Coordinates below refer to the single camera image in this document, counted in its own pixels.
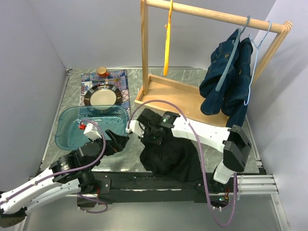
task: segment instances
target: placemat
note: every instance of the placemat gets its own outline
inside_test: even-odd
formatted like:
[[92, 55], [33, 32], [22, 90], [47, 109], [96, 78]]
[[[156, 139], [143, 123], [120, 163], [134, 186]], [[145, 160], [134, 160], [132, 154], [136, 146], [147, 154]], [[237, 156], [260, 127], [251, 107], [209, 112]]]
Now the placemat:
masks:
[[129, 90], [127, 80], [127, 70], [111, 71], [106, 78], [100, 77], [97, 73], [86, 73], [81, 75], [81, 91], [79, 105], [84, 106], [84, 96], [87, 91], [95, 85], [109, 83], [115, 85], [122, 94], [122, 102], [119, 104], [124, 107], [130, 117], [130, 102], [129, 102]]

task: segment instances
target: small cup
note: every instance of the small cup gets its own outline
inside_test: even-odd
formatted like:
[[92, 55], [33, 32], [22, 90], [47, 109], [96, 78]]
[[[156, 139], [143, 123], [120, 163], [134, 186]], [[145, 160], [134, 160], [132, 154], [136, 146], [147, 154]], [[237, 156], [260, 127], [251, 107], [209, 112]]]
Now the small cup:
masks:
[[99, 75], [99, 77], [102, 77], [102, 78], [106, 78], [109, 75], [109, 73], [107, 72], [106, 67], [104, 67], [104, 66], [101, 66], [101, 67], [97, 68], [96, 72]]

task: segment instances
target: translucent blue container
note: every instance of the translucent blue container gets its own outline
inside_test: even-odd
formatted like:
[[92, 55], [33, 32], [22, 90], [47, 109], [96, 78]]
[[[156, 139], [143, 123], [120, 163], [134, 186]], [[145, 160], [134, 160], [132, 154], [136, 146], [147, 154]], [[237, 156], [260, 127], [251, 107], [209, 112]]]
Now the translucent blue container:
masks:
[[79, 129], [82, 119], [95, 121], [105, 131], [110, 129], [117, 135], [125, 136], [128, 113], [119, 105], [80, 106], [66, 109], [59, 117], [58, 130], [55, 134], [57, 146], [63, 150], [75, 150], [83, 146], [89, 139]]

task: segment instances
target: yellow hanger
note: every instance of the yellow hanger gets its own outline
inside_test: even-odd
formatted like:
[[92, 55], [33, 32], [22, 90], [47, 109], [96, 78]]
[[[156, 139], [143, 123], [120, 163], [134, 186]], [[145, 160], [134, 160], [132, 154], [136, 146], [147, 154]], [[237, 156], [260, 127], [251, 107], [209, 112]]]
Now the yellow hanger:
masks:
[[169, 10], [169, 15], [168, 15], [168, 25], [165, 25], [165, 27], [167, 29], [167, 35], [166, 35], [166, 48], [165, 48], [164, 76], [166, 76], [167, 73], [168, 73], [168, 65], [169, 65], [172, 3], [173, 3], [173, 0], [170, 0], [170, 10]]

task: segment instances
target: denim jacket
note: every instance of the denim jacket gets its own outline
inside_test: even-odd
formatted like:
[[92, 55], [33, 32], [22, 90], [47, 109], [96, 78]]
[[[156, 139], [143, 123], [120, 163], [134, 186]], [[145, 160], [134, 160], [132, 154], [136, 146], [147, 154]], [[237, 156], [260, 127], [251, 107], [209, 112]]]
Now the denim jacket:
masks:
[[245, 119], [247, 106], [244, 106], [244, 101], [248, 100], [251, 82], [250, 58], [252, 52], [253, 47], [250, 39], [245, 38], [240, 44], [240, 54], [235, 63], [235, 78], [226, 91], [221, 108], [222, 112], [230, 117], [227, 122], [227, 127], [230, 128], [233, 125], [242, 126]]
[[211, 55], [211, 65], [199, 87], [201, 96], [205, 98], [205, 101], [201, 104], [201, 111], [205, 115], [214, 115], [220, 112], [226, 90], [235, 76], [234, 64], [239, 56], [239, 46], [236, 49], [234, 58], [220, 91], [215, 91], [215, 87], [227, 66], [234, 47], [233, 43], [238, 33], [239, 30], [237, 29], [225, 42], [220, 43], [219, 47], [217, 47]]

